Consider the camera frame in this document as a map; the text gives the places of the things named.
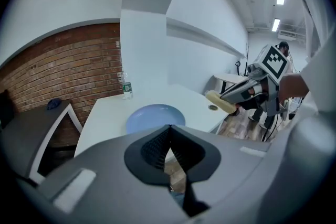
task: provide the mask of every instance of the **air conditioning unit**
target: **air conditioning unit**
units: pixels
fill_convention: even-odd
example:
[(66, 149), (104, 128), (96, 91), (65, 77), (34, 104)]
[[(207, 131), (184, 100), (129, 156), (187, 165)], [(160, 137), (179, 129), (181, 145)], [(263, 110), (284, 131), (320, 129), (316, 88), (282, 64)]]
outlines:
[(283, 39), (283, 40), (293, 41), (297, 39), (297, 34), (294, 32), (290, 32), (290, 31), (280, 30), (278, 32), (278, 38)]

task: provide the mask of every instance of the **blue plate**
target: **blue plate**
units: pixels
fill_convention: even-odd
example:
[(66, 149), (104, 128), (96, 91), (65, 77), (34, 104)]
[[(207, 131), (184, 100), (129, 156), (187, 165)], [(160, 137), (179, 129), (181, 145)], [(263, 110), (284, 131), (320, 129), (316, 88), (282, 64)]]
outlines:
[(166, 104), (146, 105), (129, 116), (126, 123), (127, 133), (135, 133), (165, 124), (185, 125), (180, 110)]

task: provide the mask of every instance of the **person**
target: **person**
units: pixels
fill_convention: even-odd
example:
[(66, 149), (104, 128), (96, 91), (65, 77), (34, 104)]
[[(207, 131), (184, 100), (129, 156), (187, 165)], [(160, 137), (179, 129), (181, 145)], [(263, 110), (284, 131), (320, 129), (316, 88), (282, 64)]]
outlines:
[[(292, 59), (289, 56), (289, 45), (287, 42), (282, 41), (279, 43), (278, 49), (282, 52), (283, 55), (285, 55), (285, 57), (288, 59), (289, 65), (287, 68), (286, 73), (293, 73), (293, 68), (292, 68)], [(254, 112), (253, 115), (249, 116), (249, 119), (255, 122), (259, 122), (260, 121), (260, 117), (263, 114), (263, 110), (262, 108), (258, 108), (256, 109), (256, 111)], [(264, 129), (269, 129), (274, 121), (274, 117), (271, 116), (267, 116), (265, 119), (264, 123), (260, 123), (260, 127), (264, 128)]]
[[(329, 0), (301, 0), (306, 25), (308, 64), (300, 73), (286, 73), (279, 84), (279, 101), (304, 97), (288, 128), (318, 111), (336, 110), (336, 13)], [(261, 85), (267, 91), (267, 85)]]

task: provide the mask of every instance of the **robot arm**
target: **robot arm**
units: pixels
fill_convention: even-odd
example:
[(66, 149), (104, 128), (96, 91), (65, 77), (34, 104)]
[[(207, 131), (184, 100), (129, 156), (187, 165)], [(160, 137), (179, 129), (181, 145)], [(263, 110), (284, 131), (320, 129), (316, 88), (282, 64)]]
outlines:
[[(279, 103), (279, 83), (289, 66), (288, 59), (272, 45), (266, 45), (257, 59), (247, 67), (248, 79), (228, 88), (220, 98), (229, 103), (238, 103), (244, 109), (262, 108), (268, 116), (285, 111)], [(264, 92), (261, 84), (266, 84)]]

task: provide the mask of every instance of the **white table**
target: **white table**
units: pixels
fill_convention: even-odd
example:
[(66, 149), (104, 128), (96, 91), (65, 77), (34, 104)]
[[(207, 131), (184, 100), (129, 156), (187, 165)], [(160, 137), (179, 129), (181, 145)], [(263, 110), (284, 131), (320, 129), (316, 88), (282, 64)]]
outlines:
[(128, 117), (145, 105), (171, 105), (183, 113), (187, 127), (215, 134), (228, 116), (221, 109), (210, 110), (208, 106), (212, 103), (203, 95), (177, 84), (169, 85), (160, 92), (149, 89), (148, 93), (134, 95), (131, 100), (123, 100), (122, 97), (121, 94), (97, 100), (81, 132), (75, 156), (99, 142), (126, 135)]
[(229, 74), (229, 73), (218, 73), (215, 74), (214, 77), (223, 82), (221, 93), (225, 91), (226, 83), (238, 84), (242, 81), (246, 80), (247, 77)]

